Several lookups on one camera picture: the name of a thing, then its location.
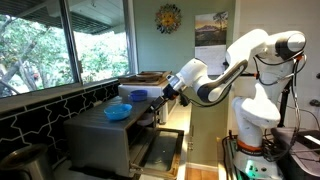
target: poster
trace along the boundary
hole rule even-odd
[[[208,75],[225,71],[228,12],[196,15],[195,57],[208,65]]]

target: window frame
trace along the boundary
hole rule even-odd
[[[129,75],[133,75],[133,74],[136,74],[138,71],[135,28],[134,28],[135,26],[134,26],[133,0],[122,0],[122,1],[123,1],[124,18],[125,18],[125,33],[127,36],[129,68],[131,68],[132,70],[132,74],[129,74]],[[81,79],[81,71],[82,71],[81,62],[78,60],[78,57],[77,57],[75,39],[73,35],[72,25],[70,23],[71,21],[70,21],[70,11],[68,7],[68,0],[59,0],[59,3],[60,3],[61,16],[62,16],[61,21],[62,21],[63,29],[65,32],[67,48],[68,48],[68,53],[70,57],[70,66],[72,68],[72,75],[74,77],[75,83],[1,98],[0,113],[15,109],[15,108],[20,108],[29,104],[37,103],[40,101],[56,98],[65,94],[69,94],[69,93],[85,90],[87,88],[117,81],[118,77],[114,77],[110,79],[83,84]]]

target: oven door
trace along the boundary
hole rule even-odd
[[[141,149],[130,172],[164,179],[176,179],[180,164],[184,131],[157,128],[147,146]]]

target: black tile backsplash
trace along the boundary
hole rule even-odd
[[[118,81],[0,113],[0,160],[22,147],[44,143],[51,164],[68,154],[63,122],[118,95]]]

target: ceiling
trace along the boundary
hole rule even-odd
[[[124,24],[121,0],[68,0],[76,32],[100,34]],[[0,0],[0,13],[62,27],[58,0]]]

